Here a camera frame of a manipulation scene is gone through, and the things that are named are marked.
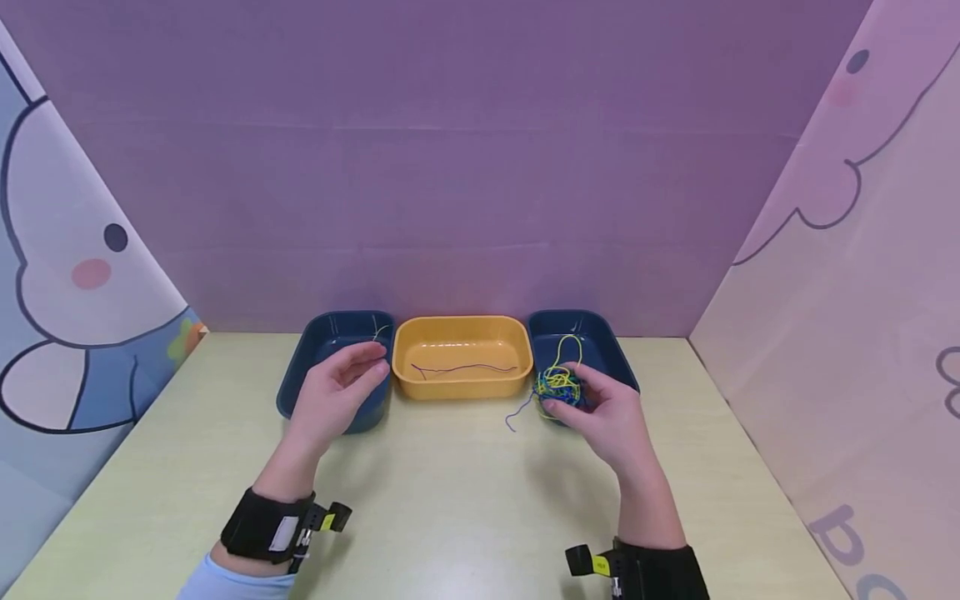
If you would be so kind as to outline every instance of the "pink cheek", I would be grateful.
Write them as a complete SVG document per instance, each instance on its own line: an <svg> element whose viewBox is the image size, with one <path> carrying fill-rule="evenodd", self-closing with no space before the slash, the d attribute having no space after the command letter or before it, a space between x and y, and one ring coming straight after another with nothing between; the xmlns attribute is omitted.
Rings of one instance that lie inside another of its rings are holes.
<svg viewBox="0 0 960 600"><path fill-rule="evenodd" d="M827 101L835 107L846 108L856 101L857 85L849 77L843 77L827 88Z"/></svg>
<svg viewBox="0 0 960 600"><path fill-rule="evenodd" d="M82 290L95 290L109 281L110 263L102 258L88 258L77 263L70 278Z"/></svg>

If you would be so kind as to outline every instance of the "hand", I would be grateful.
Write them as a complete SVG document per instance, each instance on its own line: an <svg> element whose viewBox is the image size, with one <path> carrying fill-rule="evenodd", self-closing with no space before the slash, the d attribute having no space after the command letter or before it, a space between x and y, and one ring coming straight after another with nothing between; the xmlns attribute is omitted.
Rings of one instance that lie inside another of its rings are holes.
<svg viewBox="0 0 960 600"><path fill-rule="evenodd" d="M638 469L655 468L657 458L640 408L640 394L587 365L567 363L564 367L580 379L592 411L558 400L545 401L543 408L580 432L621 479L635 475Z"/></svg>
<svg viewBox="0 0 960 600"><path fill-rule="evenodd" d="M390 372L377 342L353 344L307 372L287 436L323 452L347 431L367 396Z"/></svg>

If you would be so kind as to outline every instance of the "yellow label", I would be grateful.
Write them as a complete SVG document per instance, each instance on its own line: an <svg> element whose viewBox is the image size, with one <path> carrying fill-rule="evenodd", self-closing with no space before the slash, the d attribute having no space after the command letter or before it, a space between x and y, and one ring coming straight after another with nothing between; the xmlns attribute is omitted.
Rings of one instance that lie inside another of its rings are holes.
<svg viewBox="0 0 960 600"><path fill-rule="evenodd" d="M602 556L593 557L593 572L597 575L610 577L610 563Z"/></svg>

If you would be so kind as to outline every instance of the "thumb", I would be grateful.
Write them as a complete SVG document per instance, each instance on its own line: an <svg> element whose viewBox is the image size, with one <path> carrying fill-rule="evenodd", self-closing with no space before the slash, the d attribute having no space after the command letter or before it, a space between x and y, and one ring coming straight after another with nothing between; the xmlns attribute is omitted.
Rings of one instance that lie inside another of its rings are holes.
<svg viewBox="0 0 960 600"><path fill-rule="evenodd" d="M389 372L390 365L388 365L386 361L381 360L367 369L367 372L357 377L357 380L351 383L344 391L347 392L350 399L359 406L367 399L367 396L372 394L376 386L380 385L380 383L387 378Z"/></svg>
<svg viewBox="0 0 960 600"><path fill-rule="evenodd" d="M543 409L559 419L564 425L576 429L580 433L584 433L584 429L588 427L590 415L579 408L558 400L547 400L543 403Z"/></svg>

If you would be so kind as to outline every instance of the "sleeve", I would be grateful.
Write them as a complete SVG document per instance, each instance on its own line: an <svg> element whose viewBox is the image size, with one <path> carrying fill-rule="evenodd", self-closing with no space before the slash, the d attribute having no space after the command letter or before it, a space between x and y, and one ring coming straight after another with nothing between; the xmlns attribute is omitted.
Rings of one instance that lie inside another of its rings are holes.
<svg viewBox="0 0 960 600"><path fill-rule="evenodd" d="M177 600L287 600L295 575L251 577L228 571L207 554Z"/></svg>
<svg viewBox="0 0 960 600"><path fill-rule="evenodd" d="M709 600L707 583L690 546L654 550L614 540L613 547L638 571L636 585L629 586L638 589L625 593L625 600Z"/></svg>

